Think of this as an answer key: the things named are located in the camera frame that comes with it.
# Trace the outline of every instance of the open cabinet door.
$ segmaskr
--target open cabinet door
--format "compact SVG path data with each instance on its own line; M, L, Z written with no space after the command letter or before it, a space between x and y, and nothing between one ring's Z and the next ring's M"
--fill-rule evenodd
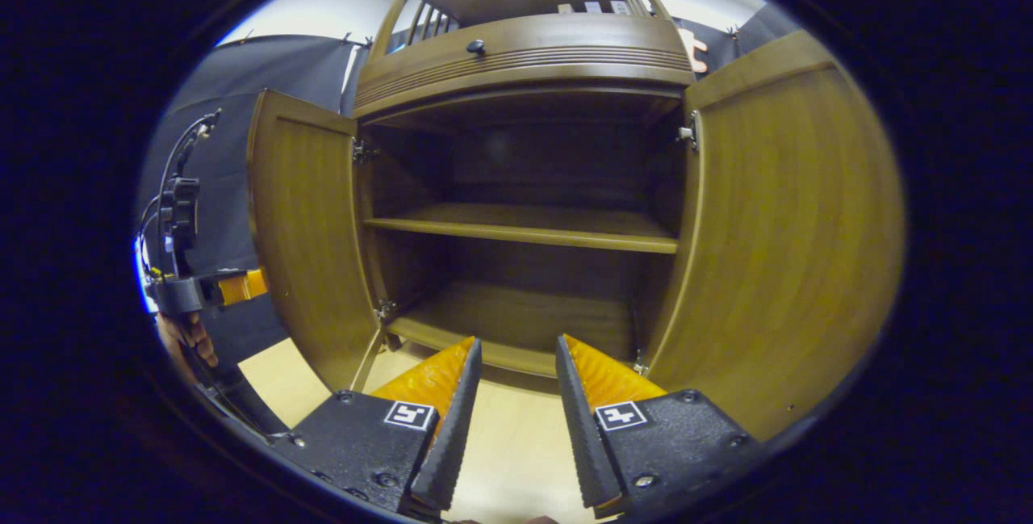
M647 376L699 390L763 440L879 335L904 253L897 163L867 98L805 31L689 87L685 107L697 151Z
M263 90L248 134L251 233L277 312L331 391L361 387L378 325L359 259L356 124Z

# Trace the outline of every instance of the cabinet shelf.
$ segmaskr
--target cabinet shelf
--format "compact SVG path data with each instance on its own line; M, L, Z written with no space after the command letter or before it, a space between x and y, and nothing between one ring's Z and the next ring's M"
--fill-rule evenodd
M637 212L539 205L435 204L367 226L528 244L674 254L678 240Z
M432 348L479 337L487 365L556 376L556 339L578 337L620 361L631 360L627 303L459 280L417 303L386 328Z

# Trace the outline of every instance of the cabinet hinge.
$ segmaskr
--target cabinet hinge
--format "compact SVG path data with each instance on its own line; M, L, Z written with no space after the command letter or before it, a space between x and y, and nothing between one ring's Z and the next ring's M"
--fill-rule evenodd
M696 131L699 130L699 111L693 111L689 118L689 126L679 127L678 138L675 142L688 141L693 151L699 151L699 142L696 141Z
M635 351L635 363L631 366L631 370L638 373L639 375L645 374L649 371L649 366L643 364L643 351L641 348Z
M373 159L379 154L380 149L374 148L362 138L355 138L354 145L351 146L351 162L354 164L365 163L366 160Z
M387 315L398 310L398 303L395 303L393 300L380 300L378 306L380 308L373 310L373 313L377 316L377 322L383 322L387 318Z

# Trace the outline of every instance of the light wood floor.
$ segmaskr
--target light wood floor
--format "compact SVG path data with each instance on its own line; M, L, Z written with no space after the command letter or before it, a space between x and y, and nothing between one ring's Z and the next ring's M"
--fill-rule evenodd
M406 342L398 351L377 355L363 391L433 353ZM241 363L241 370L288 427L330 396L290 339ZM542 515L560 524L596 522L592 511L582 507L557 381L486 366L452 507L442 518L524 524Z

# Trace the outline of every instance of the cabinet door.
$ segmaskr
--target cabinet door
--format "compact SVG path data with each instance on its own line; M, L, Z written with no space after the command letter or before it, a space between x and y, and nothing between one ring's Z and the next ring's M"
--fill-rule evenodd
M900 178L867 98L805 31L685 97L698 152L648 376L768 439L876 342L902 271Z
M376 353L352 182L356 124L262 91L248 134L251 233L270 296L328 389L361 384Z

